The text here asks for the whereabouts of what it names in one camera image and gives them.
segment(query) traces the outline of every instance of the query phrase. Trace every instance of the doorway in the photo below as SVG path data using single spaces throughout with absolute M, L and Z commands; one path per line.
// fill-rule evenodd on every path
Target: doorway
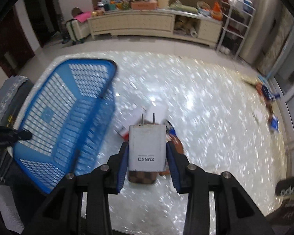
M 24 0 L 32 28 L 40 43 L 44 46 L 59 31 L 57 14 L 52 0 Z
M 8 77 L 15 76 L 34 56 L 13 7 L 0 23 L 0 66 Z

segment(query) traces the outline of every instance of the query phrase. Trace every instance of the metal shelf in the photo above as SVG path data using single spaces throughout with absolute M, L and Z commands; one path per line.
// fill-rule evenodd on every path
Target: metal shelf
M 220 0 L 220 3 L 227 4 L 227 5 L 229 6 L 229 12 L 228 12 L 228 14 L 226 15 L 224 12 L 221 11 L 222 15 L 223 15 L 224 17 L 226 17 L 226 21 L 225 21 L 225 23 L 224 23 L 224 26 L 222 27 L 223 31 L 222 31 L 222 34 L 221 34 L 221 37 L 220 37 L 219 44 L 218 44 L 218 46 L 217 46 L 217 51 L 220 51 L 220 48 L 221 48 L 221 46 L 222 46 L 222 43 L 223 43 L 223 40 L 224 40 L 224 37 L 225 37 L 226 33 L 233 34 L 233 35 L 235 35 L 235 36 L 237 36 L 237 37 L 239 37 L 239 38 L 242 39 L 242 41 L 241 41 L 241 43 L 240 43 L 240 46 L 239 46 L 238 50 L 237 50 L 236 53 L 234 54 L 234 59 L 237 59 L 237 56 L 239 55 L 239 53 L 240 53 L 240 51 L 241 51 L 241 49 L 242 49 L 242 46 L 244 45 L 245 38 L 246 38 L 246 36 L 248 35 L 248 32 L 249 32 L 249 30 L 250 30 L 250 26 L 251 26 L 251 24 L 252 24 L 252 22 L 253 22 L 253 18 L 254 18 L 254 15 L 255 15 L 256 9 L 253 8 L 252 6 L 250 6 L 249 4 L 246 4 L 246 3 L 241 2 L 241 3 L 243 3 L 243 6 L 244 6 L 245 8 L 246 8 L 246 6 L 247 6 L 247 7 L 249 7 L 249 8 L 252 9 L 253 12 L 252 12 L 252 14 L 250 14 L 250 13 L 244 11 L 244 8 L 243 8 L 243 9 L 238 9 L 238 10 L 237 10 L 236 8 L 234 8 L 234 6 L 231 6 L 228 2 L 225 2 L 225 1 L 223 1 L 223 0 Z M 233 10 L 237 10 L 237 11 L 239 11 L 239 12 L 243 12 L 244 14 L 249 15 L 249 16 L 250 16 L 250 20 L 249 20 L 248 25 L 245 25 L 245 24 L 243 24 L 243 23 L 241 23 L 241 22 L 239 22 L 239 21 L 237 21 L 237 20 L 231 18 L 231 15 L 232 15 Z M 228 29 L 228 27 L 229 27 L 229 23 L 230 23 L 230 20 L 231 20 L 231 21 L 234 21 L 234 22 L 236 22 L 236 23 L 238 23 L 238 24 L 240 24 L 240 25 L 242 25 L 242 26 L 244 26 L 244 27 L 246 27 L 246 31 L 245 31 L 244 35 L 242 35 L 241 33 L 236 33 L 236 32 L 234 32 L 234 31 L 231 31 L 231 30 Z
M 233 34 L 233 35 L 236 35 L 237 37 L 240 37 L 240 38 L 242 38 L 242 39 L 245 39 L 245 37 L 244 37 L 243 35 L 241 35 L 241 34 L 238 34 L 238 33 L 236 33 L 236 32 L 230 31 L 229 29 L 225 29 L 224 27 L 222 27 L 222 29 L 225 30 L 225 31 L 228 32 L 228 33 L 231 33 L 231 34 Z
M 240 25 L 245 26 L 245 27 L 248 28 L 248 25 L 245 25 L 245 24 L 241 23 L 240 21 L 237 21 L 237 20 L 235 20 L 234 18 L 229 17 L 229 16 L 226 15 L 223 11 L 221 11 L 221 13 L 223 14 L 223 16 L 229 18 L 230 20 L 232 20 L 232 21 L 234 21 L 234 22 L 236 22 L 236 23 L 238 23 L 238 24 L 240 24 Z

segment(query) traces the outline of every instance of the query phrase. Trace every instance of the white container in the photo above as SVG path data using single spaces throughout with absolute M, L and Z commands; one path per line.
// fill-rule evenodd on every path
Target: white container
M 158 0 L 159 9 L 167 9 L 169 7 L 169 0 Z

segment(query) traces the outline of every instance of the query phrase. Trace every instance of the white charger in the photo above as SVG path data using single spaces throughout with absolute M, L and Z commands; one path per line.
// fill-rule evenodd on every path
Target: white charger
M 165 159 L 166 126 L 143 124 L 142 114 L 141 124 L 129 127 L 129 170 L 165 171 Z

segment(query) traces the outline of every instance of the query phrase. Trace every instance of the pink cloth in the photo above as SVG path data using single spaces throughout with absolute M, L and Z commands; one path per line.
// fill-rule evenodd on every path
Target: pink cloth
M 90 11 L 87 11 L 80 15 L 77 15 L 74 18 L 78 20 L 79 22 L 84 23 L 87 20 L 87 18 L 90 18 L 91 16 L 92 16 L 92 13 Z

